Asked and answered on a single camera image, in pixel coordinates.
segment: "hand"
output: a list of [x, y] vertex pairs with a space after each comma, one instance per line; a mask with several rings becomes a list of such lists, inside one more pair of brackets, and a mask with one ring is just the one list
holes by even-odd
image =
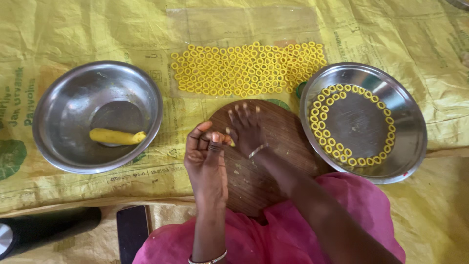
[[211, 126], [210, 121], [197, 125], [186, 141], [184, 166], [199, 208], [224, 207], [228, 200], [223, 145], [229, 144], [231, 138], [219, 132], [208, 132]]
[[243, 110], [238, 105], [234, 106], [237, 114], [231, 109], [228, 111], [234, 128], [227, 127], [227, 134], [236, 144], [235, 148], [249, 157], [256, 148], [267, 143], [267, 139], [261, 126], [260, 107], [256, 106], [255, 113], [251, 113], [247, 103], [243, 103], [242, 107]]

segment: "woman's right hand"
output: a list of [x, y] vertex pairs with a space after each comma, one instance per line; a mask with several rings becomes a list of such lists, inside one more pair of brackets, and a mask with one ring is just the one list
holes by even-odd
[[243, 155], [249, 157], [256, 148], [267, 143], [264, 130], [261, 126], [260, 107], [256, 106], [256, 112], [251, 113], [247, 103], [242, 104], [242, 109], [234, 106], [228, 111], [232, 127], [227, 127], [227, 134]]

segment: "yellow dough log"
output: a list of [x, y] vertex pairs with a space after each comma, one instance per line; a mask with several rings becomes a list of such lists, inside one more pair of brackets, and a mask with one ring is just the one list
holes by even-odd
[[137, 134], [124, 133], [106, 128], [94, 128], [90, 131], [91, 140], [122, 145], [135, 145], [146, 138], [144, 131]]

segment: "fingernail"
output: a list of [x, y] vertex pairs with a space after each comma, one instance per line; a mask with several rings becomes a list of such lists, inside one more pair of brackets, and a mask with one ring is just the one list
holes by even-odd
[[212, 141], [215, 142], [215, 143], [218, 143], [218, 141], [220, 141], [220, 135], [218, 135], [218, 133], [213, 133], [212, 134]]

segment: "woman's left hand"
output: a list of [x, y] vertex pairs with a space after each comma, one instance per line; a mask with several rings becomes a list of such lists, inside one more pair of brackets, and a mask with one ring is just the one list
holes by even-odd
[[184, 166], [200, 210], [224, 208], [228, 200], [223, 145], [229, 144], [231, 138], [219, 132], [208, 132], [211, 126], [210, 121], [203, 122], [187, 135], [184, 156]]

